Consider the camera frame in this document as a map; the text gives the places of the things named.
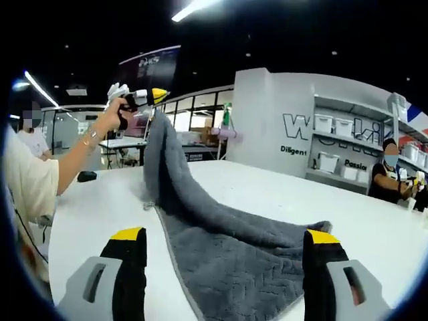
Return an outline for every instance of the black ceiling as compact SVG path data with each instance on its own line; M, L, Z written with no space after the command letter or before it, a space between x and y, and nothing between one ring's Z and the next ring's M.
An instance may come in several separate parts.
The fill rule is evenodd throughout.
M223 0L180 23L171 17L190 0L94 2L18 11L16 75L28 70L60 105L104 104L118 62L182 45L173 96L232 84L237 70L267 67L359 80L403 94L428 113L423 1L416 7L416 1ZM73 84L87 87L88 96L68 96ZM12 94L10 111L30 99L50 105L28 90Z

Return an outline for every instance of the gray gripper bracket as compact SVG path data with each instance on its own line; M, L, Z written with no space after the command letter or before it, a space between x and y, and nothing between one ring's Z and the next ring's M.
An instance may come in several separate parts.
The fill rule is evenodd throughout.
M386 320L391 311L382 297L381 283L357 260L327 263L336 297L336 321ZM354 304L351 285L360 298Z
M66 284L58 310L69 321L113 321L114 282L122 260L90 257Z

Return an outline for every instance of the bracelet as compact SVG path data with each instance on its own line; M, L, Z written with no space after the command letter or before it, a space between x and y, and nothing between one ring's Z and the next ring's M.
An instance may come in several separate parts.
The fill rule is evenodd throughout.
M96 141L96 139L98 138L98 133L95 130L89 129L87 134L89 134L89 137L92 140L92 142ZM94 144L91 144L89 140L84 140L83 143L86 146L89 146L91 149L95 148L95 146L93 146Z

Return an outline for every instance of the person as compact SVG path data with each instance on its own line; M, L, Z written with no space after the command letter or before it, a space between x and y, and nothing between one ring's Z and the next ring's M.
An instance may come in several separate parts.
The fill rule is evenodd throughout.
M81 171L91 151L109 130L119 128L118 111L121 104L126 104L126 100L114 99L88 132L59 160L41 160L35 157L12 127L7 127L3 172L6 193L9 192L9 199L15 210L13 223L17 239L23 244L26 257L31 259L30 267L44 282L49 282L47 266L43 262L45 258L34 244L29 222L53 213L56 197L64 193ZM120 113L127 120L133 117L130 112L121 110Z
M47 147L46 139L40 128L32 128L31 120L24 121L24 112L21 113L18 122L18 137L29 147L31 153L43 161L54 159Z
M399 150L394 139L383 142L383 161L375 164L372 169L371 184L368 196L397 204L400 199L408 199L417 190L417 186L410 187L400 181L397 168Z

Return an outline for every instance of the gray towel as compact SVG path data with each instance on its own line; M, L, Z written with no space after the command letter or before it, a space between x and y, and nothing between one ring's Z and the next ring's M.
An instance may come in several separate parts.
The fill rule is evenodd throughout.
M192 178L175 130L158 110L144 179L198 319L272 320L303 294L304 231L329 231L329 222L294 225L219 204Z

